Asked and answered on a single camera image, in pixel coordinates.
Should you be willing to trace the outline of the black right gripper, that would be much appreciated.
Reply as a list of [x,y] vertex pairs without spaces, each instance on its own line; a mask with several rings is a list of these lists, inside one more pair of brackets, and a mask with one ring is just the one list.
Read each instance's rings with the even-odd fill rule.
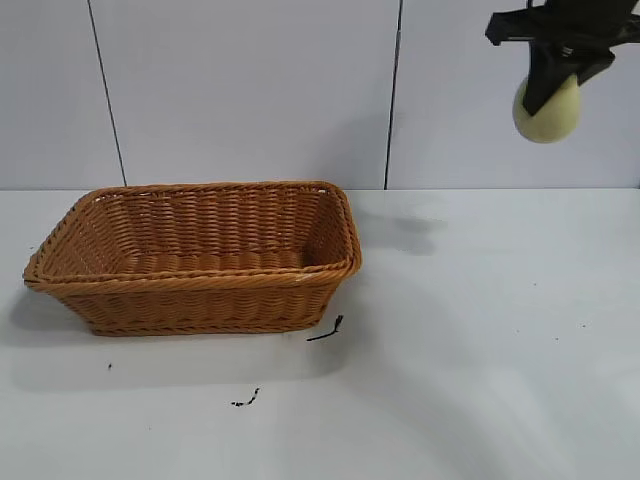
[[611,48],[639,42],[638,7],[637,1],[527,1],[494,12],[485,35],[494,46],[529,46],[522,104],[535,116],[569,76],[582,86],[613,64]]

